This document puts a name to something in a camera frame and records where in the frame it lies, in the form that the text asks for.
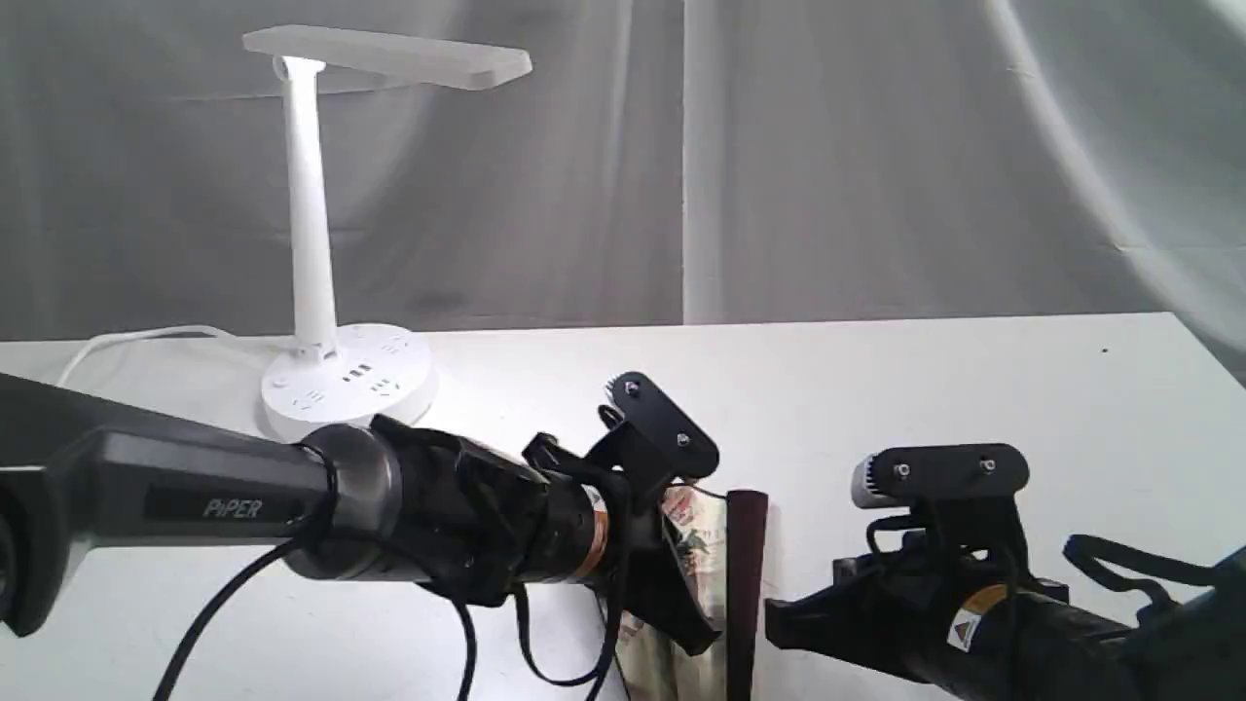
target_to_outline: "table surface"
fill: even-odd
[[[573,451],[601,435],[611,377],[639,370],[719,443],[706,484],[771,497],[768,596],[830,584],[865,552],[849,474],[888,447],[1007,442],[1029,459],[1018,497],[1034,573],[1074,603],[1133,621],[1139,595],[1099,590],[1060,558],[1090,533],[1210,564],[1242,545],[1246,392],[1169,314],[430,335],[442,392],[421,426],[518,452],[536,432]],[[54,379],[75,342],[0,344],[0,371]],[[71,387],[258,433],[270,340],[157,340],[101,350]],[[257,549],[105,550],[47,626],[0,635],[0,697],[148,697],[186,625]],[[579,588],[533,588],[535,649],[557,676],[591,666],[601,623]],[[1190,590],[1174,588],[1189,596]],[[476,611],[473,699],[579,699],[533,679],[513,611]],[[410,585],[305,581],[272,568],[199,642],[177,699],[450,699],[462,662],[447,604]],[[944,699],[761,641],[758,699]],[[603,699],[622,699],[617,680]]]

